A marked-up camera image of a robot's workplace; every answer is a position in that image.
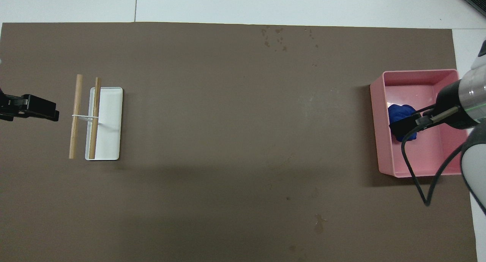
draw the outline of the pink bin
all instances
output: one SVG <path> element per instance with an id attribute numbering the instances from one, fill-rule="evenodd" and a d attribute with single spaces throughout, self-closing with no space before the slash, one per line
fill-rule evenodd
<path id="1" fill-rule="evenodd" d="M 459 80 L 455 69 L 385 71 L 370 85 L 376 150 L 380 172 L 395 177 L 411 177 L 401 155 L 401 143 L 388 127 L 388 105 L 408 104 L 415 109 L 436 102 L 437 93 Z M 406 152 L 417 177 L 431 176 L 447 156 L 467 138 L 466 130 L 441 124 L 418 132 L 417 139 L 408 141 Z M 460 174 L 457 156 L 443 174 Z"/>

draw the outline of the brown mat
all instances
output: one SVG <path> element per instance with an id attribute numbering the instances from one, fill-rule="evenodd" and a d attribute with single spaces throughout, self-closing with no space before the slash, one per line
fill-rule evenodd
<path id="1" fill-rule="evenodd" d="M 378 171 L 369 84 L 455 68 L 451 30 L 4 24 L 2 261 L 476 260 L 469 194 Z M 120 160 L 68 160 L 76 74 L 123 87 Z"/>

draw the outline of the white floor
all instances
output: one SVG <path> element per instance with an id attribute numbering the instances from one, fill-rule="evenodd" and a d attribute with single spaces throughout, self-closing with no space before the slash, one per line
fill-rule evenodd
<path id="1" fill-rule="evenodd" d="M 0 23 L 133 21 L 451 28 L 461 76 L 486 37 L 486 17 L 463 0 L 0 0 Z M 473 200 L 472 212 L 486 262 L 486 217 Z"/>

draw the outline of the wooden dowel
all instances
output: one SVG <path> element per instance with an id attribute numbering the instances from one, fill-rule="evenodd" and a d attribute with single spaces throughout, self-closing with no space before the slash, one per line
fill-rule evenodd
<path id="1" fill-rule="evenodd" d="M 83 75 L 76 76 L 76 90 L 74 91 L 74 109 L 73 114 L 79 115 L 79 108 L 81 105 L 81 89 L 83 87 Z M 71 124 L 71 141 L 69 143 L 69 158 L 76 158 L 76 140 L 78 139 L 78 117 L 73 116 L 73 123 Z"/>
<path id="2" fill-rule="evenodd" d="M 93 100 L 93 116 L 98 117 L 99 115 L 99 93 L 101 92 L 101 78 L 96 77 L 95 87 L 94 87 L 94 100 Z M 92 122 L 92 133 L 90 137 L 90 156 L 89 159 L 94 159 L 96 154 L 96 137 L 98 135 L 98 118 L 93 118 Z"/>

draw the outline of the blue cloth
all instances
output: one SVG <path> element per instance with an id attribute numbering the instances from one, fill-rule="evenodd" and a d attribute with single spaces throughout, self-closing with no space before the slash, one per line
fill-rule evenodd
<path id="1" fill-rule="evenodd" d="M 390 117 L 390 123 L 392 122 L 396 122 L 398 120 L 401 120 L 403 118 L 406 118 L 406 117 L 409 117 L 412 115 L 412 113 L 415 112 L 415 109 L 408 105 L 408 104 L 404 104 L 404 105 L 396 105 L 396 104 L 392 104 L 390 105 L 390 107 L 388 108 L 388 116 Z M 401 136 L 401 137 L 396 137 L 396 140 L 397 141 L 402 141 L 403 140 L 403 137 L 404 136 Z M 417 133 L 413 134 L 410 136 L 410 138 L 408 138 L 408 140 L 412 140 L 412 139 L 416 139 L 417 138 Z"/>

